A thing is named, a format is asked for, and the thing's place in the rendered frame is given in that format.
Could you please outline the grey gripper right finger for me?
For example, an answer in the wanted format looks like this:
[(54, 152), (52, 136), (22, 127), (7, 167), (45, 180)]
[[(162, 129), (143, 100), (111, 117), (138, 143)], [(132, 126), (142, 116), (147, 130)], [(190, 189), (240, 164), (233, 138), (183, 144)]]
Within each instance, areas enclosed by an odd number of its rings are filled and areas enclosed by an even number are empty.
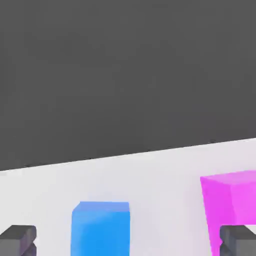
[(256, 234), (245, 225), (222, 225), (219, 256), (256, 256)]

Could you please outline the large magenta box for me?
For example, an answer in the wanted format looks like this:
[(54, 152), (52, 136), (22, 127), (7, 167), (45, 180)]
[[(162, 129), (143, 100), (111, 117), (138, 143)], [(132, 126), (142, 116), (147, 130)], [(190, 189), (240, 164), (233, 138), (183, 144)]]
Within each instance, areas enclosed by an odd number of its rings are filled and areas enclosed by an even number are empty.
[(200, 177), (212, 256), (220, 256), (222, 225), (256, 225), (256, 170)]

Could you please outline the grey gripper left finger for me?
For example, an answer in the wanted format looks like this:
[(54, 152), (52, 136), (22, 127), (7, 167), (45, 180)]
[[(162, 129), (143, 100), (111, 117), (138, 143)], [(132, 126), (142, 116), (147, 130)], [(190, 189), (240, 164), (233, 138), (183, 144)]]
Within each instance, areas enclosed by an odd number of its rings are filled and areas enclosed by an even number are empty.
[(34, 225), (11, 225), (0, 234), (0, 256), (37, 256)]

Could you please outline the small blue cube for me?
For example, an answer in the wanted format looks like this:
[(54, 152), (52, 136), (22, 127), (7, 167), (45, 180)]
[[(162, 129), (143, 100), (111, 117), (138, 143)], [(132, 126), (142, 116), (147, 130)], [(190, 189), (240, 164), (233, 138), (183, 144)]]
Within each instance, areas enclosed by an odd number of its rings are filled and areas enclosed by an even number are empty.
[(70, 256), (130, 256), (128, 202), (81, 201), (72, 211)]

